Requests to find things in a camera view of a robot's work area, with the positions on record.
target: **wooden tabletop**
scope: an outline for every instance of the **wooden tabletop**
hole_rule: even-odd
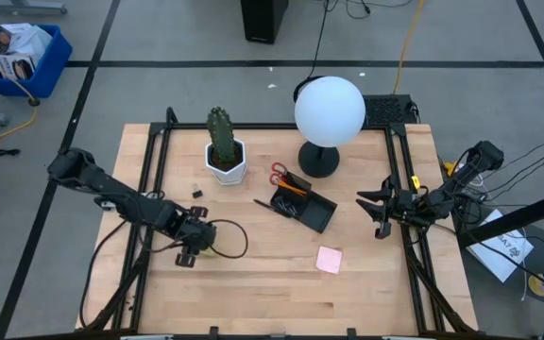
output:
[[[421,184],[442,182],[429,126],[408,126],[408,141]],[[137,188],[148,125],[126,125],[113,175]],[[154,254],[150,261],[141,333],[207,333],[218,326],[222,334],[341,335],[356,328],[359,335],[417,333],[410,285],[398,223],[384,239],[374,237],[377,225],[354,200],[356,192],[378,190],[390,174],[382,131],[361,131],[339,147],[341,161],[329,178],[309,178],[298,167],[305,142],[297,130],[235,130],[246,143],[248,169],[242,184],[219,185],[204,165],[207,130],[173,130],[163,179],[168,198],[184,207],[205,206],[208,219],[227,218],[248,233],[249,249],[239,260],[199,256],[192,269],[174,265],[176,250]],[[401,163],[400,150],[397,152]],[[158,158],[155,151],[154,161]],[[338,204],[322,234],[286,219],[253,202],[267,201],[276,188],[268,182],[272,162],[309,180],[312,189]],[[154,169],[150,183],[152,188]],[[193,185],[204,196],[192,198]],[[120,219],[105,212],[99,242]],[[452,227],[450,220],[440,224]],[[217,249],[238,254],[243,236],[232,225],[218,224]],[[102,248],[93,267],[86,300],[86,318],[93,320],[119,283],[129,227]],[[153,247],[170,240],[155,233]],[[469,326],[477,328],[461,254],[454,235],[442,229],[428,233],[435,277],[440,291]],[[340,249],[338,275],[315,268],[320,246]],[[421,285],[428,328],[431,319],[427,292]],[[133,293],[127,296],[124,324]]]

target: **white pot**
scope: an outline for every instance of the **white pot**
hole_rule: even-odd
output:
[[[235,185],[243,181],[243,177],[247,173],[247,153],[245,149],[245,143],[237,139],[234,142],[238,143],[243,152],[243,161],[238,165],[234,166],[228,171],[221,171],[213,166],[209,160],[209,155],[211,154],[212,144],[209,143],[205,146],[205,166],[207,166],[213,173],[213,176],[217,181],[222,185]]]

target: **potted plant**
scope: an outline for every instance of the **potted plant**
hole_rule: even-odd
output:
[[[245,143],[234,139],[228,113],[215,107],[207,117],[212,142],[205,146],[205,166],[222,185],[239,184],[247,172]]]

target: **lamp base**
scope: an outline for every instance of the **lamp base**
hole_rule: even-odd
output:
[[[339,151],[336,147],[322,147],[307,142],[299,150],[299,166],[310,177],[328,177],[335,172],[338,165]]]

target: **blue bin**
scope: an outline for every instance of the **blue bin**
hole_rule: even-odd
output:
[[[54,91],[56,83],[64,70],[73,47],[64,39],[57,25],[39,25],[52,36],[52,41],[45,49],[42,59],[29,80],[18,80],[33,96],[47,98]],[[4,79],[0,74],[0,94],[27,96],[11,80]]]

